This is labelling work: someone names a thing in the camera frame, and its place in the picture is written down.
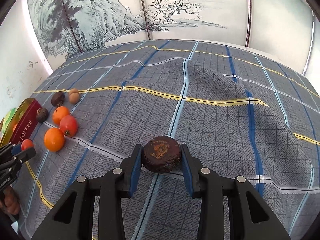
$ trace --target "yellow stripe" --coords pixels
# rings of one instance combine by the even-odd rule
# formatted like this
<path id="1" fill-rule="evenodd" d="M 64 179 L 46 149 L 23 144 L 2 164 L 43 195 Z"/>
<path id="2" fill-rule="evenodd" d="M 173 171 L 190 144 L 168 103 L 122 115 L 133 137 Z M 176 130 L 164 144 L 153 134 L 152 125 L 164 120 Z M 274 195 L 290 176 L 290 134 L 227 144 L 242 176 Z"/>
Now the yellow stripe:
<path id="1" fill-rule="evenodd" d="M 143 93 L 148 93 L 157 97 L 162 97 L 162 98 L 167 98 L 167 99 L 173 99 L 173 100 L 180 100 L 181 96 L 178 95 L 173 95 L 173 94 L 168 94 L 148 88 L 143 88 L 143 87 L 137 87 L 137 86 L 124 86 L 124 87 L 119 87 L 119 86 L 109 86 L 109 87 L 102 87 L 102 88 L 92 88 L 88 90 L 79 90 L 79 93 L 92 93 L 92 92 L 97 92 L 97 91 L 104 91 L 104 90 L 116 90 L 116 91 L 124 91 L 124 90 L 135 90 L 135 91 L 140 91 Z M 35 93 L 46 93 L 46 92 L 58 92 L 61 90 L 41 90 L 37 91 Z M 235 98 L 235 99 L 229 99 L 229 100 L 206 100 L 206 99 L 200 99 L 200 98 L 183 98 L 188 102 L 195 102 L 195 103 L 200 103 L 200 104 L 207 104 L 207 105 L 212 105 L 212 106 L 242 106 L 242 105 L 247 105 L 249 103 L 248 98 Z M 259 105 L 265 105 L 267 106 L 266 103 L 261 101 L 260 99 L 257 98 L 252 98 L 250 99 L 254 104 L 259 104 Z"/>
<path id="2" fill-rule="evenodd" d="M 47 200 L 47 198 L 44 196 L 44 194 L 43 194 L 43 192 L 42 192 L 42 185 L 41 185 L 40 181 L 36 178 L 36 176 L 35 176 L 33 170 L 31 169 L 30 164 L 28 163 L 28 161 L 26 161 L 26 165 L 27 165 L 27 168 L 28 168 L 28 170 L 29 170 L 29 172 L 30 172 L 30 174 L 31 174 L 31 177 L 33 178 L 33 180 L 36 181 L 36 184 L 37 184 L 37 186 L 39 187 L 40 198 L 41 198 L 42 202 L 43 202 L 48 208 L 53 208 L 54 205 L 53 205 L 49 200 Z"/>
<path id="3" fill-rule="evenodd" d="M 313 143 L 313 144 L 316 144 L 316 145 L 320 145 L 320 142 L 318 142 L 317 140 L 313 140 L 307 136 L 304 136 L 304 135 L 301 135 L 301 134 L 298 134 L 298 133 L 293 133 L 294 136 L 300 140 L 304 140 L 304 141 L 307 141 L 307 142 L 310 142 L 310 143 Z"/>
<path id="4" fill-rule="evenodd" d="M 147 47 L 154 48 L 155 50 L 192 52 L 192 50 L 189 50 L 189 49 L 159 49 L 159 48 L 157 48 L 156 46 L 153 46 L 153 45 L 143 46 L 143 47 L 141 47 L 141 48 L 133 49 L 132 51 L 136 51 L 136 50 L 139 50 L 139 49 L 144 49 L 144 48 L 147 48 Z M 97 57 L 107 56 L 107 55 L 113 55 L 113 54 L 119 54 L 119 53 L 128 53 L 128 52 L 130 52 L 130 51 L 131 51 L 131 50 L 123 50 L 123 51 L 117 51 L 117 52 L 111 52 L 111 53 L 103 53 L 103 54 L 96 55 L 96 56 L 93 56 L 93 57 L 80 59 L 80 60 L 77 60 L 77 61 L 75 61 L 75 62 L 70 62 L 70 63 L 68 63 L 68 64 L 66 64 L 66 65 L 60 66 L 59 68 L 61 68 L 61 67 L 66 67 L 66 66 L 68 66 L 68 65 L 70 65 L 70 64 L 74 64 L 74 63 L 77 63 L 77 62 L 89 60 L 89 59 L 92 59 L 92 58 L 97 58 Z M 219 57 L 229 57 L 229 56 L 222 55 L 222 54 L 215 54 L 215 53 L 198 51 L 198 50 L 196 50 L 195 52 L 203 53 L 203 54 L 209 54 L 209 55 L 215 55 L 215 56 L 219 56 Z M 249 61 L 240 59 L 240 58 L 236 58 L 236 57 L 231 57 L 231 58 L 234 58 L 234 59 L 236 59 L 236 60 L 240 60 L 240 61 L 242 61 L 242 62 L 251 64 L 251 65 L 254 65 L 254 66 L 257 66 L 257 67 L 261 67 L 261 66 L 258 65 L 258 64 L 255 64 L 255 63 L 252 63 L 252 62 L 249 62 Z M 316 97 L 319 97 L 319 98 L 320 98 L 320 96 L 318 96 L 316 93 L 314 93 L 313 91 L 311 91 L 310 89 L 308 89 L 308 88 L 305 87 L 304 85 L 298 83 L 298 82 L 295 81 L 294 79 L 289 78 L 289 77 L 283 75 L 282 73 L 280 73 L 280 72 L 278 72 L 278 71 L 275 71 L 275 70 L 272 70 L 272 69 L 269 69 L 269 68 L 266 68 L 266 67 L 265 67 L 265 69 L 268 70 L 268 71 L 271 71 L 271 72 L 273 72 L 273 73 L 276 73 L 276 74 L 278 74 L 278 75 L 281 75 L 281 76 L 283 76 L 283 77 L 285 77 L 285 78 L 287 78 L 287 79 L 290 79 L 291 81 L 296 82 L 299 86 L 303 87 L 304 89 L 308 90 L 310 93 L 312 93 L 313 95 L 315 95 Z"/>

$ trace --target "white wall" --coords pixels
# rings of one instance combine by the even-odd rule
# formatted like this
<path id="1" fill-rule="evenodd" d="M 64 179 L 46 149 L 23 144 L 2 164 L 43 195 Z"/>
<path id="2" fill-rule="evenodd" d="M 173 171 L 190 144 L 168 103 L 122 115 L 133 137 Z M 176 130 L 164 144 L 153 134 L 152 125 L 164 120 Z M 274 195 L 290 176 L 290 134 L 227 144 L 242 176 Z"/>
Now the white wall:
<path id="1" fill-rule="evenodd" d="M 316 17 L 313 46 L 305 76 L 320 94 L 320 22 Z"/>
<path id="2" fill-rule="evenodd" d="M 312 11 L 302 0 L 252 0 L 249 47 L 277 56 L 302 73 L 312 36 Z"/>
<path id="3" fill-rule="evenodd" d="M 0 26 L 0 41 L 1 120 L 10 109 L 19 107 L 52 69 L 37 44 L 27 0 L 17 0 L 12 6 Z"/>

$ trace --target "orange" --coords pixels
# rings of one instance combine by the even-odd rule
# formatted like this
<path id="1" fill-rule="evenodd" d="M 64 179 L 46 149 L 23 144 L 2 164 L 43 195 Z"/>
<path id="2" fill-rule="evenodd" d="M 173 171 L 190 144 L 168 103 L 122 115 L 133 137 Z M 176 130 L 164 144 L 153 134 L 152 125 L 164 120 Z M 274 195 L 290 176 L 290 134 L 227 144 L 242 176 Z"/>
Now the orange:
<path id="1" fill-rule="evenodd" d="M 44 135 L 44 145 L 52 152 L 57 152 L 62 149 L 65 143 L 65 138 L 63 133 L 59 128 L 50 128 Z"/>
<path id="2" fill-rule="evenodd" d="M 52 120 L 55 124 L 59 125 L 62 118 L 64 118 L 66 115 L 69 115 L 70 111 L 65 106 L 59 106 L 56 108 L 56 110 L 53 112 Z"/>

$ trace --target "dark round fruit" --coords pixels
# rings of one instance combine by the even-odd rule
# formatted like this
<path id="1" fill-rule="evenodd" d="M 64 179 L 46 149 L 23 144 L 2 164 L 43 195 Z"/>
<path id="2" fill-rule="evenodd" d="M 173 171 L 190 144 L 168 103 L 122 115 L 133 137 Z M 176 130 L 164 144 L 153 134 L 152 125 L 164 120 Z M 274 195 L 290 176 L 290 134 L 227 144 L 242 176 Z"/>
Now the dark round fruit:
<path id="1" fill-rule="evenodd" d="M 65 95 L 64 92 L 58 91 L 51 98 L 51 104 L 53 106 L 62 106 Z"/>
<path id="2" fill-rule="evenodd" d="M 36 115 L 36 120 L 38 122 L 44 122 L 45 120 L 47 120 L 49 117 L 49 112 L 47 109 L 45 108 L 39 108 L 37 110 L 37 115 Z"/>
<path id="3" fill-rule="evenodd" d="M 172 171 L 180 158 L 179 144 L 168 136 L 157 136 L 147 142 L 141 156 L 143 166 L 155 173 Z"/>

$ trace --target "red tomato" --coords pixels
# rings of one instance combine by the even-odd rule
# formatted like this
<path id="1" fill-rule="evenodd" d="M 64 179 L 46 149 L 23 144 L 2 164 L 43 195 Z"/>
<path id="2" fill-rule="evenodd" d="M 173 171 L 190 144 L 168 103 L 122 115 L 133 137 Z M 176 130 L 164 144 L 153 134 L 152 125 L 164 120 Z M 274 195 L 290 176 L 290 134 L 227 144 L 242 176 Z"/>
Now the red tomato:
<path id="1" fill-rule="evenodd" d="M 30 139 L 25 139 L 21 143 L 21 150 L 24 151 L 25 149 L 28 149 L 30 147 L 34 147 L 33 142 Z"/>
<path id="2" fill-rule="evenodd" d="M 75 136 L 78 131 L 77 120 L 72 115 L 66 115 L 61 119 L 59 129 L 65 136 Z"/>

